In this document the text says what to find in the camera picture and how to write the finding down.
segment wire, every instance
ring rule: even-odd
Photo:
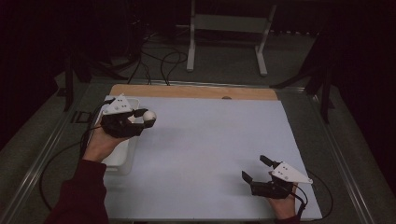
[[[305,192],[304,192],[300,187],[298,187],[297,185],[294,185],[294,186],[295,186],[297,189],[299,189],[300,192],[303,193],[303,195],[305,196],[305,204],[308,204],[308,197],[306,196]]]
[[[325,215],[325,216],[323,216],[322,218],[319,218],[319,219],[314,219],[314,220],[309,220],[309,221],[319,221],[319,220],[323,220],[324,218],[326,218],[326,217],[328,217],[331,213],[332,213],[332,209],[333,209],[333,207],[334,207],[334,199],[333,199],[333,197],[332,197],[332,192],[330,191],[330,189],[329,189],[329,187],[326,185],[326,183],[321,179],[321,178],[319,178],[317,175],[315,175],[314,173],[312,173],[311,171],[309,171],[308,169],[306,169],[306,171],[309,173],[309,174],[311,174],[312,176],[314,176],[318,181],[320,181],[322,184],[323,184],[323,186],[324,186],[324,188],[328,191],[328,193],[329,193],[329,196],[330,196],[330,209],[329,209],[329,211],[327,212],[327,214]]]
[[[142,56],[139,55],[139,62],[136,66],[136,68],[134,69],[134,71],[132,72],[132,74],[129,76],[127,84],[131,83],[132,78],[134,77],[134,75],[136,75],[137,69],[139,68],[140,64],[142,63]]]
[[[145,63],[142,63],[142,65],[146,71],[145,76],[148,79],[148,85],[151,85],[151,76],[149,75],[149,67]]]
[[[41,199],[43,200],[44,204],[47,206],[47,208],[51,211],[52,207],[50,206],[49,202],[47,201],[47,198],[44,195],[44,190],[43,190],[43,178],[44,178],[44,173],[46,173],[47,168],[50,166],[50,164],[52,163],[52,161],[58,157],[59,155],[61,155],[63,152],[65,152],[67,149],[70,149],[72,147],[75,147],[76,145],[80,144],[80,142],[74,143],[68,147],[63,148],[62,150],[60,150],[58,153],[56,153],[55,155],[53,155],[49,161],[47,161],[46,166],[44,166],[43,171],[41,172],[41,175],[38,179],[38,189],[40,191],[40,195],[41,195]]]
[[[158,48],[144,48],[144,49],[172,49],[173,51],[166,54],[165,56],[163,56],[163,58],[158,58],[154,55],[148,54],[145,51],[142,50],[142,54],[145,54],[153,59],[159,60],[161,61],[161,65],[160,65],[160,70],[161,70],[161,76],[163,77],[163,80],[165,81],[166,85],[170,86],[170,82],[169,82],[169,77],[171,75],[171,73],[177,68],[177,66],[180,63],[184,63],[187,61],[188,56],[186,53],[180,52],[179,50],[175,49],[175,48],[169,48],[169,47],[158,47]],[[178,55],[178,59],[176,61],[167,61],[166,58],[170,57],[171,55],[177,54]],[[169,72],[167,74],[165,74],[165,72],[163,71],[163,66],[165,63],[170,63],[173,64],[172,68],[169,70]]]
[[[65,147],[65,148],[61,149],[59,152],[57,152],[55,155],[53,155],[53,156],[47,161],[47,164],[46,164],[46,166],[44,167],[44,169],[43,169],[43,171],[41,172],[41,175],[40,175],[40,177],[39,177],[39,180],[38,180],[38,188],[39,188],[39,191],[40,191],[41,199],[43,200],[44,204],[47,206],[47,208],[48,208],[50,211],[52,210],[52,207],[50,206],[49,202],[47,201],[47,198],[45,197],[45,195],[44,195],[44,190],[43,190],[44,173],[47,171],[48,167],[50,166],[50,164],[53,162],[53,160],[54,160],[56,157],[58,157],[59,155],[61,155],[61,154],[62,154],[63,152],[65,152],[67,149],[72,148],[72,147],[74,147],[74,146],[76,146],[76,145],[79,145],[79,159],[82,158],[82,156],[84,155],[85,150],[86,150],[86,148],[87,148],[88,141],[89,141],[89,139],[90,139],[90,132],[91,132],[92,130],[95,130],[95,129],[98,129],[98,128],[101,128],[101,127],[102,127],[102,126],[97,126],[97,127],[91,128],[92,122],[93,122],[93,120],[94,120],[96,114],[98,114],[99,110],[102,108],[103,105],[111,104],[114,100],[115,100],[115,98],[113,98],[113,99],[111,99],[111,100],[103,101],[101,104],[99,104],[99,106],[97,106],[97,107],[93,110],[92,116],[90,117],[89,122],[88,122],[87,130],[85,130],[85,132],[82,134],[82,136],[81,136],[79,142],[77,142],[77,143],[75,143],[75,144],[72,144],[72,145],[70,145],[70,146],[68,146],[68,147]]]

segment red sleeve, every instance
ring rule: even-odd
[[[108,223],[105,170],[100,162],[81,160],[73,178],[63,182],[59,201],[45,223]]]
[[[295,216],[286,219],[275,219],[275,224],[300,224],[300,218]]]

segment metal frame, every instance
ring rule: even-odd
[[[191,25],[190,25],[190,47],[187,59],[187,71],[194,70],[195,61],[195,30],[219,30],[219,31],[237,31],[247,33],[262,34],[260,45],[255,47],[257,63],[260,69],[260,75],[267,75],[262,50],[270,32],[272,20],[274,18],[276,6],[271,7],[268,18],[252,18],[252,17],[232,17],[219,15],[206,15],[195,13],[195,0],[191,0]]]
[[[371,214],[370,209],[368,208],[363,198],[361,189],[359,188],[359,185],[356,182],[355,177],[353,177],[353,174],[349,170],[349,167],[347,165],[347,160],[344,157],[340,146],[335,140],[332,128],[328,123],[324,122],[321,116],[320,109],[318,108],[318,105],[320,104],[318,97],[316,95],[314,97],[309,97],[309,96],[307,97],[312,105],[313,110],[315,111],[315,114],[317,115],[318,123],[321,125],[323,132],[327,135],[327,138],[330,141],[330,145],[331,145],[330,152],[332,153],[332,157],[335,160],[335,165],[337,166],[338,171],[340,172],[340,176],[344,180],[346,190],[348,191],[349,197],[353,205],[355,206],[355,210],[358,214],[359,219],[361,220],[361,223],[374,224],[375,221],[373,215]]]
[[[81,88],[81,90],[77,90],[77,99],[73,104],[69,107],[67,112],[62,114],[61,119],[56,124],[56,127],[53,130],[52,135],[49,137],[46,144],[42,147],[38,156],[35,158],[35,161],[27,171],[25,177],[23,178],[21,185],[17,189],[10,203],[7,205],[3,214],[0,216],[0,223],[8,224],[13,223],[15,218],[18,216],[18,213],[22,210],[25,202],[29,198],[30,193],[35,187],[35,183],[38,178],[41,176],[41,173],[44,169],[46,162],[50,159],[54,149],[57,147],[57,144],[62,137],[64,132],[64,127],[67,123],[70,122],[72,118],[73,112],[79,105],[82,97],[84,96],[87,88]]]

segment table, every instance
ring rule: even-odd
[[[269,204],[250,195],[241,171],[257,181],[269,181],[271,169],[259,161],[262,153],[276,161],[286,158],[304,173],[286,114],[273,90],[116,85],[110,92],[121,93],[138,98],[141,107],[154,110],[158,119],[139,137],[131,173],[105,176],[110,218],[273,218]],[[221,100],[224,97],[232,100]],[[247,111],[254,113],[247,116]],[[301,188],[309,199],[303,218],[320,218],[311,186]]]

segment table leg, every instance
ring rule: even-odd
[[[191,0],[191,24],[190,24],[190,47],[187,58],[187,71],[192,72],[194,70],[195,61],[195,0]]]
[[[268,15],[268,18],[267,18],[267,23],[265,24],[264,32],[262,33],[262,42],[260,43],[259,46],[255,47],[257,63],[259,65],[259,70],[260,70],[260,75],[263,77],[267,76],[268,73],[267,73],[267,68],[265,66],[264,57],[262,56],[262,50],[264,49],[265,41],[267,40],[268,34],[270,32],[271,23],[274,18],[275,11],[276,11],[276,6],[272,6],[270,14]]]

